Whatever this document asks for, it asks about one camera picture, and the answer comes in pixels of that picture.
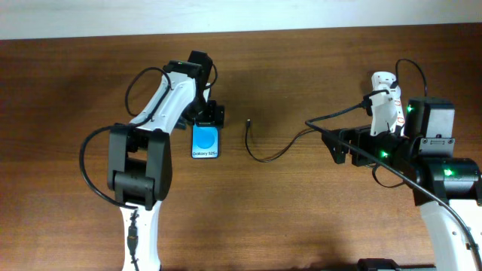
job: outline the wood grain surface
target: wood grain surface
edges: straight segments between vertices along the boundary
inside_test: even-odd
[[[84,183],[78,151],[92,130],[128,122],[124,92],[143,68],[204,50],[226,106],[222,154],[193,160],[191,131],[172,134],[174,177],[161,207],[158,248],[169,270],[303,269],[392,258],[433,263],[428,233],[407,187],[377,185],[369,169],[336,165],[311,133],[274,163],[268,156],[304,120],[347,108],[371,91],[375,71],[416,60],[429,95],[456,106],[455,155],[482,164],[482,25],[399,26],[196,35],[0,41],[0,269],[121,270],[119,209]],[[423,94],[416,69],[400,71],[403,102]],[[131,96],[140,110],[160,78],[148,73]],[[363,112],[327,127],[370,123]],[[87,150],[87,169],[106,187],[108,136]],[[399,180],[380,171],[381,181]]]

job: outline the white casing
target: white casing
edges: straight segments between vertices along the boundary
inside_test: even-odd
[[[400,100],[401,89],[399,86],[395,89],[390,89],[390,86],[395,80],[395,76],[390,72],[375,72],[371,77],[373,91],[389,91],[389,94],[379,93],[370,97],[372,100],[371,110],[373,112],[373,120],[371,123],[372,136],[385,132],[388,128],[390,128],[390,132],[394,132],[396,126],[403,127],[405,124],[404,112]],[[401,129],[401,136],[403,135],[404,128]]]
[[[472,199],[452,199],[449,205],[471,228],[475,242],[482,245],[482,207]],[[453,216],[436,202],[420,206],[420,213],[432,240],[437,271],[476,271],[467,239]]]
[[[156,110],[152,120],[138,127],[138,129],[144,129],[147,131],[161,129],[163,132],[171,134],[179,117],[186,109],[186,106],[188,106],[196,97],[196,81],[193,78],[189,78],[187,75],[178,72],[170,72],[169,77],[171,79],[172,90],[169,90],[169,93]],[[130,122],[140,123],[145,120],[149,113],[154,110],[155,105],[166,89],[167,79],[163,76],[160,86],[154,96],[152,96],[151,101],[149,101],[142,112]]]
[[[137,207],[136,227],[138,234],[138,243],[136,248],[136,259],[139,270],[142,271],[159,271],[160,260],[157,254],[157,225],[159,223],[159,210],[161,201],[157,201],[152,210],[147,211],[144,206],[128,202],[129,206]],[[129,235],[130,216],[134,212],[130,209],[120,208],[122,218],[124,220],[124,246],[125,258],[124,268],[122,271],[136,271],[131,263],[129,248],[127,247],[127,236]]]

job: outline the white wall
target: white wall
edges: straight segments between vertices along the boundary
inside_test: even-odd
[[[0,0],[0,38],[482,21],[482,0]]]

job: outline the brown tabletop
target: brown tabletop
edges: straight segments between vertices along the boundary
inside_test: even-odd
[[[410,189],[377,185],[371,171],[336,165],[320,135],[281,159],[247,153],[284,147],[310,117],[361,101],[371,74],[416,60],[429,95],[456,106],[455,156],[482,163],[482,25],[396,26],[195,35],[0,41],[0,269],[121,270],[121,212],[94,195],[78,168],[92,130],[130,120],[124,92],[143,68],[214,59],[212,98],[226,106],[217,160],[193,160],[191,130],[171,136],[174,177],[163,202],[158,248],[165,269],[291,269],[392,258],[433,263]],[[141,110],[160,81],[147,73],[131,95]],[[423,95],[418,71],[401,65],[402,102]],[[360,126],[363,110],[326,121]],[[106,187],[108,136],[87,150],[87,169]],[[380,170],[386,184],[399,182]]]

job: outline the green light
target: green light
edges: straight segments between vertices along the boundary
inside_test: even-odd
[[[453,171],[450,170],[450,169],[444,169],[444,174],[445,174],[446,176],[452,176],[452,175],[453,175]]]

